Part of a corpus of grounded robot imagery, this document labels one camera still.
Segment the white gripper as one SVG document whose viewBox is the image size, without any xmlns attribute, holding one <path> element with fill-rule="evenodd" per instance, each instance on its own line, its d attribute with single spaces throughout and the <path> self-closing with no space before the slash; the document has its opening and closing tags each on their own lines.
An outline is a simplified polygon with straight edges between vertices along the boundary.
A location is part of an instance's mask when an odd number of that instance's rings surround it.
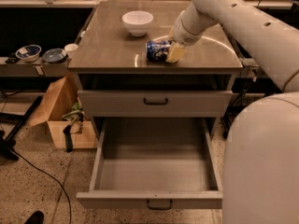
<svg viewBox="0 0 299 224">
<path fill-rule="evenodd" d="M 168 34 L 168 39 L 174 41 L 170 45 L 166 61 L 176 63 L 184 55 L 185 46 L 194 45 L 203 32 L 216 23 L 214 19 L 198 10 L 182 11 Z"/>
</svg>

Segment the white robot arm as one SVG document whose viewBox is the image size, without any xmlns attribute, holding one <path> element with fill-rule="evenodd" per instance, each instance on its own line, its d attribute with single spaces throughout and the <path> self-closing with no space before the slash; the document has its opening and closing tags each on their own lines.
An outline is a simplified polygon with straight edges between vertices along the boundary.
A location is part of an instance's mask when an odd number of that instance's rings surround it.
<svg viewBox="0 0 299 224">
<path fill-rule="evenodd" d="M 243 0 L 191 0 L 171 30 L 194 44 L 219 22 L 278 86 L 227 136 L 222 224 L 299 224 L 299 31 Z"/>
</svg>

